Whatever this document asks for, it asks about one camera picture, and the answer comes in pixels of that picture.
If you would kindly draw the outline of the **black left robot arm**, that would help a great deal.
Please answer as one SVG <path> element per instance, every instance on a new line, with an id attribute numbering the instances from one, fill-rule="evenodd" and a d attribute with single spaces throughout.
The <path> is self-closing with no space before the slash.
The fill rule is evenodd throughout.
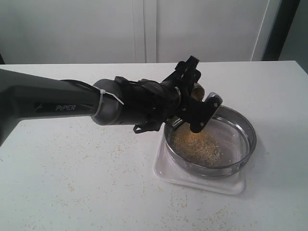
<path id="1" fill-rule="evenodd" d="M 200 79 L 199 60 L 179 62 L 162 82 L 101 79 L 90 85 L 8 70 L 0 72 L 0 140 L 23 120 L 90 116 L 101 126 L 133 125 L 135 133 L 159 131 L 174 116 L 189 114 L 191 91 Z"/>

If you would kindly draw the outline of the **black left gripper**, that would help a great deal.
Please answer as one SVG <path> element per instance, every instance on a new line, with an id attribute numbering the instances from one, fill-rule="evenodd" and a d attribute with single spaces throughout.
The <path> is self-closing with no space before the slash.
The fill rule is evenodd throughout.
<path id="1" fill-rule="evenodd" d="M 154 82 L 154 119 L 168 120 L 186 110 L 193 86 L 201 74 L 196 69 L 199 60 L 190 56 L 180 61 L 162 82 Z"/>

